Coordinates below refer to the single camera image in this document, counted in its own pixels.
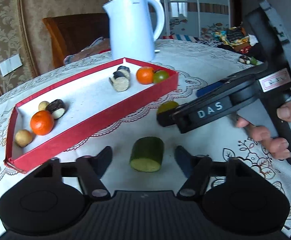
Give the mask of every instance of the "light switch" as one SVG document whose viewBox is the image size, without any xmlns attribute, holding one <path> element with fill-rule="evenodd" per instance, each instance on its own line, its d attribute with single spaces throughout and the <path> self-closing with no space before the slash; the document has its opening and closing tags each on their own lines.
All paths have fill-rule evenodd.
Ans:
<svg viewBox="0 0 291 240">
<path fill-rule="evenodd" d="M 0 71 L 2 73 L 2 76 L 4 77 L 21 66 L 22 62 L 20 59 L 20 55 L 16 54 L 13 57 L 8 58 L 7 60 L 0 63 Z"/>
</svg>

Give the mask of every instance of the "window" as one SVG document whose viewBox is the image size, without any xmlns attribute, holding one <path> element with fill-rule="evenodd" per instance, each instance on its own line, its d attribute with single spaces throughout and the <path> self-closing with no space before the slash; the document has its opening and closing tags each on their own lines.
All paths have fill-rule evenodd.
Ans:
<svg viewBox="0 0 291 240">
<path fill-rule="evenodd" d="M 172 17 L 179 17 L 182 14 L 184 17 L 188 16 L 188 3 L 178 2 L 187 0 L 170 0 Z"/>
</svg>

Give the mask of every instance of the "round black disc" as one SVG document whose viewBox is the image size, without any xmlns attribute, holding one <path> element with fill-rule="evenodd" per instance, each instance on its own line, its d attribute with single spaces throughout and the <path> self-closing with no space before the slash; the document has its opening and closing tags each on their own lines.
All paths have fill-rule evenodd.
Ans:
<svg viewBox="0 0 291 240">
<path fill-rule="evenodd" d="M 237 234 L 263 235 L 281 230 L 290 211 L 289 202 L 262 180 L 240 177 L 210 189 L 202 199 L 206 217 Z"/>
<path fill-rule="evenodd" d="M 44 235 L 74 223 L 85 206 L 75 188 L 53 180 L 31 180 L 12 187 L 0 198 L 0 219 L 6 229 Z"/>
</svg>

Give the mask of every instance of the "kettle handle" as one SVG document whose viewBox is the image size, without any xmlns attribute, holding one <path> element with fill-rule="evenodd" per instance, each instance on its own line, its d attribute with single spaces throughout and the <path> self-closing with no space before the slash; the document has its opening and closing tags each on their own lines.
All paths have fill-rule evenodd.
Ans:
<svg viewBox="0 0 291 240">
<path fill-rule="evenodd" d="M 150 3 L 157 14 L 157 26 L 155 27 L 154 33 L 153 33 L 153 40 L 156 41 L 160 34 L 162 33 L 163 27 L 164 27 L 164 9 L 161 4 L 160 0 L 147 0 L 148 3 Z"/>
</svg>

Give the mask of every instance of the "white tablecloth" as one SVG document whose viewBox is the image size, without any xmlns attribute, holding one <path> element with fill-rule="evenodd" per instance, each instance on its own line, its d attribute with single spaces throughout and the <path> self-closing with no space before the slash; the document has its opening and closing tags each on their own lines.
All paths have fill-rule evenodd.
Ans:
<svg viewBox="0 0 291 240">
<path fill-rule="evenodd" d="M 61 161 L 69 162 L 79 156 L 96 155 L 110 145 L 114 157 L 102 182 L 111 194 L 115 190 L 177 192 L 186 178 L 173 158 L 173 151 L 177 145 L 182 145 L 193 155 L 209 155 L 214 161 L 226 161 L 229 156 L 241 157 L 245 164 L 281 190 L 291 204 L 291 165 L 287 161 L 273 159 L 259 143 L 247 136 L 244 129 L 235 128 L 231 117 L 223 117 L 186 134 L 180 134 L 175 126 L 163 128 L 156 123 L 156 109 L 162 102 L 172 99 L 180 104 L 189 102 L 196 98 L 197 89 L 247 68 L 247 65 L 238 62 L 239 55 L 176 40 L 158 40 L 156 48 L 160 52 L 156 54 L 153 63 L 179 71 L 178 89 L 60 153 L 58 157 Z M 106 52 L 74 62 L 22 84 L 0 97 L 0 197 L 26 176 L 3 164 L 7 125 L 14 105 L 42 88 L 110 60 L 111 53 Z M 160 137 L 165 143 L 162 168 L 156 173 L 137 172 L 128 165 L 133 143 L 146 136 Z M 223 178 L 213 178 L 210 187 L 223 181 Z M 74 178 L 64 178 L 64 182 L 79 189 Z M 260 223 L 267 223 L 267 214 L 262 211 Z M 0 235 L 3 232 L 4 227 L 0 221 Z M 283 232 L 291 235 L 291 211 Z"/>
</svg>

